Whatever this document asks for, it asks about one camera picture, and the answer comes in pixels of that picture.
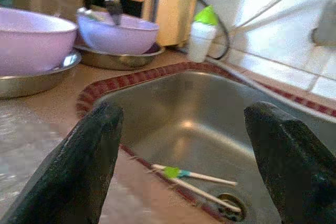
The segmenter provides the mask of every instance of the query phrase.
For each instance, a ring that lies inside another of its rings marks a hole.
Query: stainless steel plate
[[[0,76],[0,99],[24,97],[52,89],[80,61],[80,53],[73,50],[62,64],[50,71],[26,76]]]
[[[142,55],[111,55],[96,51],[86,46],[75,46],[82,54],[82,63],[98,68],[113,70],[133,70],[142,68],[151,63],[155,56],[164,52],[164,47],[154,44]]]

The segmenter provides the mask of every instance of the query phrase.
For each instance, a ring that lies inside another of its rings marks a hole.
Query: sink drain
[[[241,212],[232,212],[230,209],[220,206],[218,208],[218,211],[223,218],[229,219],[234,222],[241,222],[245,219],[246,208],[238,198],[231,194],[220,194],[217,196],[217,198],[241,209]]]

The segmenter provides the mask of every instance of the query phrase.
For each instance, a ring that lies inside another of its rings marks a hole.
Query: countertop
[[[75,112],[76,98],[87,85],[95,81],[182,61],[186,61],[183,54],[167,50],[145,68],[135,71],[104,70],[79,64],[65,81],[52,90],[16,100],[24,102],[43,122],[49,123],[53,130],[65,137],[78,121]],[[159,178],[146,172],[141,164],[130,160],[124,151],[119,152],[114,177],[116,176],[117,181],[130,190],[137,199],[143,201],[142,204],[148,210],[144,214],[152,217],[146,218],[151,219],[150,223],[219,223],[207,213],[191,206],[176,192],[168,189]],[[113,212],[117,213],[120,207],[128,206],[118,205],[114,209],[107,210],[113,216]],[[117,220],[118,223],[130,223],[126,216],[122,217],[122,220],[120,218]],[[113,218],[107,220],[106,216],[102,216],[100,223],[115,223],[115,221]]]

